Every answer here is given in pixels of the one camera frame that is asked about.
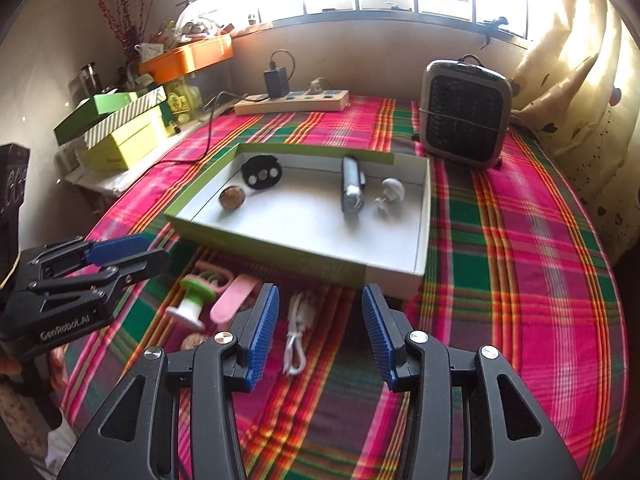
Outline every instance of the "power strip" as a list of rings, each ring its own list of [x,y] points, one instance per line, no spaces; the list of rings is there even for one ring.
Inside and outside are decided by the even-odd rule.
[[[252,95],[247,99],[258,100],[267,97]],[[236,104],[237,115],[273,114],[281,112],[341,112],[349,103],[348,90],[325,90],[316,95],[306,92],[289,92],[284,97],[266,99],[255,103],[243,100]]]

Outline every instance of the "brown round object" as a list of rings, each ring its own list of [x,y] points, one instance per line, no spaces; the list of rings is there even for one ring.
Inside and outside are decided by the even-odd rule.
[[[196,348],[200,343],[203,343],[206,337],[204,334],[191,334],[184,338],[180,350],[191,350]]]
[[[246,195],[244,189],[239,186],[229,186],[220,193],[220,205],[226,211],[235,211],[243,203]]]

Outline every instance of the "black power adapter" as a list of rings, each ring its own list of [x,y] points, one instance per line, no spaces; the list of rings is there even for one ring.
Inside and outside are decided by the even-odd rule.
[[[271,99],[284,97],[289,93],[287,69],[283,66],[276,67],[276,62],[270,61],[269,69],[264,72],[264,84]]]
[[[284,67],[277,67],[276,62],[273,60],[273,56],[278,52],[287,54],[293,62],[293,68],[291,69],[291,74],[289,75],[289,77],[287,77],[287,69],[285,69]],[[293,73],[295,71],[296,58],[294,58],[288,50],[280,48],[273,54],[271,54],[271,58],[269,60],[269,69],[264,73],[264,84],[267,87],[267,94],[271,99],[285,97],[287,94],[289,94],[289,80],[291,79],[291,76],[293,76]]]

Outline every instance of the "green box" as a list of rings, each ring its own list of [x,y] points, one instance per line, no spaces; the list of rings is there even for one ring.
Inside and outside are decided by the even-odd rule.
[[[135,92],[93,96],[79,105],[64,121],[53,129],[58,145],[62,146],[70,140],[80,137],[105,117],[120,110],[137,98],[138,95]]]
[[[165,138],[162,112],[156,106],[78,153],[78,159],[91,170],[129,170]]]
[[[258,154],[276,156],[283,177],[276,187],[253,192],[239,170]],[[355,156],[367,176],[365,208],[350,218],[340,210],[345,155]],[[400,216],[384,218],[375,198],[389,177],[405,183],[407,193]],[[241,186],[247,195],[232,212],[218,203],[229,185]],[[378,283],[385,294],[410,299],[426,268],[430,208],[428,158],[304,144],[238,144],[185,186],[164,214],[180,236],[204,246],[324,282],[353,288]]]

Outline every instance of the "human hand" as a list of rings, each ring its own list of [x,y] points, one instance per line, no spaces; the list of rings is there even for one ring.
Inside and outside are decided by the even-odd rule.
[[[47,355],[49,358],[49,372],[51,387],[55,391],[66,388],[66,365],[65,365],[65,348],[58,347],[53,349]],[[0,374],[1,375],[17,375],[22,371],[22,366],[18,361],[11,359],[6,352],[0,348]]]

